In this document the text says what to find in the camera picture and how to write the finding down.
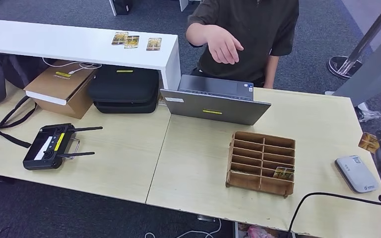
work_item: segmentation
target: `person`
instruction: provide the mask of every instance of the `person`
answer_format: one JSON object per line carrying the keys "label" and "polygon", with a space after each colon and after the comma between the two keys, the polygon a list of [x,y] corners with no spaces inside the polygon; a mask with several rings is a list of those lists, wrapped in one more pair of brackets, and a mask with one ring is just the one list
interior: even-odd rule
{"label": "person", "polygon": [[186,38],[194,47],[208,46],[191,74],[273,88],[298,17],[298,0],[202,0],[188,17]]}

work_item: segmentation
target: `plastic bag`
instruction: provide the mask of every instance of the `plastic bag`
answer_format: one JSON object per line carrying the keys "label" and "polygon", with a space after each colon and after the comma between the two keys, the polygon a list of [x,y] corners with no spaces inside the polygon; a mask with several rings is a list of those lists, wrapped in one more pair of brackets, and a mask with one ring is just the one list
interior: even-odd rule
{"label": "plastic bag", "polygon": [[273,235],[266,232],[266,230],[257,226],[250,226],[248,228],[248,234],[250,238],[275,238]]}
{"label": "plastic bag", "polygon": [[381,118],[381,113],[378,111],[370,111],[366,103],[361,103],[357,107],[359,109],[358,110],[359,122],[366,122],[368,120]]}

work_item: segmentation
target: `t-shirt sleeve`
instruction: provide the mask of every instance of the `t-shirt sleeve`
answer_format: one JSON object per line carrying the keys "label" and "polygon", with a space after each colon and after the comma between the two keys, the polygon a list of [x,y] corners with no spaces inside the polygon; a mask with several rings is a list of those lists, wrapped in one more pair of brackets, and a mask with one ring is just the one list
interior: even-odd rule
{"label": "t-shirt sleeve", "polygon": [[212,25],[217,22],[219,0],[202,0],[195,12],[188,17],[188,27],[193,23]]}
{"label": "t-shirt sleeve", "polygon": [[283,21],[272,45],[272,56],[285,56],[293,50],[294,30],[296,28],[297,19],[299,18],[299,1],[290,11],[289,16]]}

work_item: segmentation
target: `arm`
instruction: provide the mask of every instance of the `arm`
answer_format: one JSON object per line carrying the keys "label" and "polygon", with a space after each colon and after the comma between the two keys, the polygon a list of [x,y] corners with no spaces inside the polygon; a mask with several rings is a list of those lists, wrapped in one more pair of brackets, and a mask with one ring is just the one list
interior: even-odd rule
{"label": "arm", "polygon": [[237,50],[240,42],[230,32],[215,25],[218,18],[219,0],[203,0],[188,18],[186,38],[194,46],[208,44],[208,50],[217,63],[239,62]]}
{"label": "arm", "polygon": [[265,84],[264,88],[273,88],[275,72],[277,71],[279,56],[268,56],[265,68]]}

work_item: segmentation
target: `charging cable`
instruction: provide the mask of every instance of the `charging cable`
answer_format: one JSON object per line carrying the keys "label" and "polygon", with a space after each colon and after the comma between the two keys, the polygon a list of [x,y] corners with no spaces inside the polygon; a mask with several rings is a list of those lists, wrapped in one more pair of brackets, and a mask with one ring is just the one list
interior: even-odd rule
{"label": "charging cable", "polygon": [[293,227],[294,219],[296,219],[297,212],[299,211],[300,207],[302,206],[303,201],[307,197],[312,196],[312,195],[325,195],[325,196],[331,196],[331,197],[339,197],[339,198],[344,198],[344,199],[348,199],[348,200],[365,202],[365,203],[370,203],[370,204],[381,206],[381,202],[375,202],[375,201],[365,200],[365,199],[356,198],[356,197],[349,197],[349,196],[344,196],[344,195],[339,195],[339,194],[334,194],[334,193],[328,193],[328,192],[312,192],[312,193],[308,193],[308,194],[306,194],[306,196],[304,196],[302,198],[302,200],[300,201],[299,205],[296,208],[296,211],[294,212],[293,218],[291,219],[290,228],[287,231],[287,238],[290,238],[292,236],[291,235],[291,228]]}
{"label": "charging cable", "polygon": [[79,69],[73,70],[73,71],[69,72],[68,74],[74,74],[74,73],[76,73],[76,72],[78,72],[78,71],[80,71],[82,69],[98,69],[98,68],[100,68],[102,66],[100,63],[86,63],[86,62],[79,62],[79,61],[71,62],[71,63],[67,63],[67,64],[63,64],[63,65],[52,65],[52,64],[47,63],[45,58],[42,58],[42,60],[48,66],[50,66],[50,67],[56,67],[56,68],[58,68],[58,67],[65,67],[65,66],[68,66],[68,65],[71,65],[71,64],[75,64],[75,63],[79,64],[79,67],[80,67]]}
{"label": "charging cable", "polygon": [[[184,236],[186,236],[189,233],[201,233],[201,234],[206,234],[205,238],[208,238],[208,237],[214,238],[212,236],[212,234],[217,233],[217,232],[219,232],[221,230],[221,219],[218,219],[218,221],[220,222],[220,227],[217,230],[213,231],[213,232],[208,233],[208,232],[202,232],[202,231],[188,231],[188,232],[185,232],[185,233],[181,234],[180,236],[178,236],[176,238],[184,237]],[[155,235],[153,233],[151,233],[151,232],[146,233],[144,238],[147,238],[147,235],[152,235],[152,238],[156,238]]]}

